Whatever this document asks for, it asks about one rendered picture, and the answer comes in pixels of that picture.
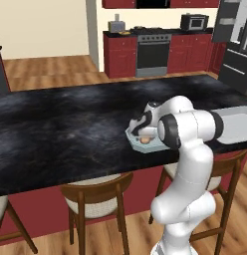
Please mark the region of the steel oven with hob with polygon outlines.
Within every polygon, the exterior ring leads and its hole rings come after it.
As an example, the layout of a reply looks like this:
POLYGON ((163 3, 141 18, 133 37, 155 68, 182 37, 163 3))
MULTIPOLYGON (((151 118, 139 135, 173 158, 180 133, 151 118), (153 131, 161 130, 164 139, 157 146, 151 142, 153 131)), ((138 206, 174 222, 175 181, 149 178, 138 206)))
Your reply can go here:
POLYGON ((138 78, 164 76, 171 35, 162 28, 135 27, 137 34, 136 72, 138 78))

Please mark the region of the grey toaster appliance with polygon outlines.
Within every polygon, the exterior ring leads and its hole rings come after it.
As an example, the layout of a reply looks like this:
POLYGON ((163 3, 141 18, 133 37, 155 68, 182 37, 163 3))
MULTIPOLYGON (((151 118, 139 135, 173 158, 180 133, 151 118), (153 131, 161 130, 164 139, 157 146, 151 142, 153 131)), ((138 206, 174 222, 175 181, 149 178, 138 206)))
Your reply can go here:
POLYGON ((125 22, 120 20, 120 15, 116 14, 113 21, 108 22, 108 28, 111 33, 118 33, 125 30, 125 22))

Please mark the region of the pale blue tupperware container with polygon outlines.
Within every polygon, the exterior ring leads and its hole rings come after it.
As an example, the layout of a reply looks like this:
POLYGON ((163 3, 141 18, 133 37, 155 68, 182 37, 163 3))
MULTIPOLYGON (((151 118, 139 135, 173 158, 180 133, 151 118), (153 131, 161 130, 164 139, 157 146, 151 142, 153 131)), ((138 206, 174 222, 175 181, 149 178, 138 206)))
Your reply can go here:
POLYGON ((142 153, 150 153, 156 151, 167 150, 168 146, 166 146, 158 137, 151 137, 151 141, 148 144, 143 144, 139 140, 141 137, 139 135, 133 135, 129 128, 125 130, 126 137, 132 147, 133 150, 142 152, 142 153))

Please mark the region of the red base cupboard run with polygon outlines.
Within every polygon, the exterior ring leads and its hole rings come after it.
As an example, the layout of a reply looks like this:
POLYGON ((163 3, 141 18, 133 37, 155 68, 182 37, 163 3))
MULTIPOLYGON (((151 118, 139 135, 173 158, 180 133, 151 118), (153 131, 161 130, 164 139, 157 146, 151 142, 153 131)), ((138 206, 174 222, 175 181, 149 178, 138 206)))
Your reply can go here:
POLYGON ((226 50, 225 43, 213 43, 211 34, 173 35, 167 72, 206 71, 219 74, 226 50))
POLYGON ((109 78, 135 76, 136 43, 136 36, 104 33, 104 64, 109 78))

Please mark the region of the wooden stool with cream seat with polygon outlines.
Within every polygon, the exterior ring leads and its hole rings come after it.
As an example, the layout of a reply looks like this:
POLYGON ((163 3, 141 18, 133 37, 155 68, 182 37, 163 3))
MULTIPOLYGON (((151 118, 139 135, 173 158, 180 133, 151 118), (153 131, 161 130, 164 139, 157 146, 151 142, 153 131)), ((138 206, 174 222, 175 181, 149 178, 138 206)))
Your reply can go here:
POLYGON ((11 202, 8 199, 7 195, 0 196, 0 230, 3 223, 3 219, 5 216, 5 213, 8 213, 16 227, 18 228, 17 232, 0 235, 0 242, 6 241, 18 237, 23 237, 31 250, 34 254, 38 253, 38 249, 35 246, 33 240, 31 239, 29 233, 27 232, 26 228, 24 227, 22 221, 20 220, 17 212, 15 211, 14 207, 12 206, 11 202))
POLYGON ((215 156, 212 175, 207 186, 208 191, 217 192, 223 200, 220 226, 203 232, 192 233, 190 241, 217 236, 214 255, 219 255, 230 214, 237 182, 247 160, 247 149, 215 156))
POLYGON ((132 178, 133 173, 129 172, 60 186, 69 207, 70 244, 74 243, 74 227, 77 227, 80 255, 86 255, 86 221, 112 214, 117 216, 124 255, 129 255, 123 194, 132 178))

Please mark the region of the red wall cupboard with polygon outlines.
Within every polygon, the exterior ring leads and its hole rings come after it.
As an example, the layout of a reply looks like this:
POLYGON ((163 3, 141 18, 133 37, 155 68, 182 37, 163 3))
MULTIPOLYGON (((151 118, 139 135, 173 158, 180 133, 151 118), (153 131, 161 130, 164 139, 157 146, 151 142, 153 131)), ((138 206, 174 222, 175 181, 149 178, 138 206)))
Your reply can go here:
POLYGON ((102 0, 103 7, 107 9, 133 9, 135 0, 102 0))
POLYGON ((170 8, 218 8, 219 0, 170 0, 170 8))

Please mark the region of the black cabinet edge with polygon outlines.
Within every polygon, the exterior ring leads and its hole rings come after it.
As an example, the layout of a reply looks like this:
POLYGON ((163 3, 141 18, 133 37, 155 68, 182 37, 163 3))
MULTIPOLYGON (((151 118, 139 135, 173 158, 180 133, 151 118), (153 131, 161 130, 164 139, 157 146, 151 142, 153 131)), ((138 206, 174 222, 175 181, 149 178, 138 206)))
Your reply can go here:
POLYGON ((1 57, 1 50, 2 47, 0 46, 0 94, 7 94, 10 93, 11 90, 6 76, 3 60, 1 57))

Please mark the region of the red island counter base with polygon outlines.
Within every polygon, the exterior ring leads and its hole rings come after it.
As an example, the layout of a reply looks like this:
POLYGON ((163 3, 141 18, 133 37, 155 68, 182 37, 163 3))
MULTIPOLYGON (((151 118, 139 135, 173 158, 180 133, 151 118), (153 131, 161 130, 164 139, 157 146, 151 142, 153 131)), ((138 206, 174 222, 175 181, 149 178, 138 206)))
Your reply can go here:
MULTIPOLYGON (((163 226, 149 223, 149 208, 162 168, 137 170, 123 193, 130 255, 149 255, 161 238, 163 226)), ((38 248, 34 254, 19 237, 0 242, 0 255, 79 255, 79 244, 70 242, 69 211, 58 186, 9 196, 20 220, 38 248)), ((113 216, 86 222, 86 255, 123 255, 122 234, 113 216)), ((247 255, 247 155, 235 189, 219 255, 247 255)))

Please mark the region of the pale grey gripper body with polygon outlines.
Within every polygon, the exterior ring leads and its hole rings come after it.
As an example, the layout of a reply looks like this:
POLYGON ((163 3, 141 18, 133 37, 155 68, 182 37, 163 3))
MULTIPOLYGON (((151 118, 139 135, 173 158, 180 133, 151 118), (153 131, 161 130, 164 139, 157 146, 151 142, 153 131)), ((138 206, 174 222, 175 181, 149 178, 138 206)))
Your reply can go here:
POLYGON ((157 128, 156 127, 145 127, 138 131, 140 137, 156 137, 157 128))

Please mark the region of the dark steel fridge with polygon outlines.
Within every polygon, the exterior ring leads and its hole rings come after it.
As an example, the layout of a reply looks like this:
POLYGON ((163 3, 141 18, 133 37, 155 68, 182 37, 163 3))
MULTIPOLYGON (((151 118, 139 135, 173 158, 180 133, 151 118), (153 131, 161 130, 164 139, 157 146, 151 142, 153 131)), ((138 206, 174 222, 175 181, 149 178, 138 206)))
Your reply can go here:
POLYGON ((226 44, 218 80, 247 95, 247 0, 220 0, 212 42, 226 44))

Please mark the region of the black range hood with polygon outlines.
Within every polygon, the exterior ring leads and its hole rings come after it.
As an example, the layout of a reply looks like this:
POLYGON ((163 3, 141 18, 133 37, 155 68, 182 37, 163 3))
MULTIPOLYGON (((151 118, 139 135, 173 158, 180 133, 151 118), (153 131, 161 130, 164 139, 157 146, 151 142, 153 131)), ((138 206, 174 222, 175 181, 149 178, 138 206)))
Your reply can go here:
POLYGON ((137 9, 165 9, 170 7, 170 0, 136 0, 137 9))

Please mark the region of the black microwave oven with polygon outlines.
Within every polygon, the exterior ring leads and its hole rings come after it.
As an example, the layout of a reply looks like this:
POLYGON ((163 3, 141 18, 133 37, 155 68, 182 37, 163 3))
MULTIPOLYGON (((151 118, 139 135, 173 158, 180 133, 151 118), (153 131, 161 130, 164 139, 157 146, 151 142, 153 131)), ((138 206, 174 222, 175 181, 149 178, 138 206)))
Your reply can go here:
POLYGON ((202 14, 183 14, 180 21, 182 31, 202 31, 207 28, 209 17, 202 14))

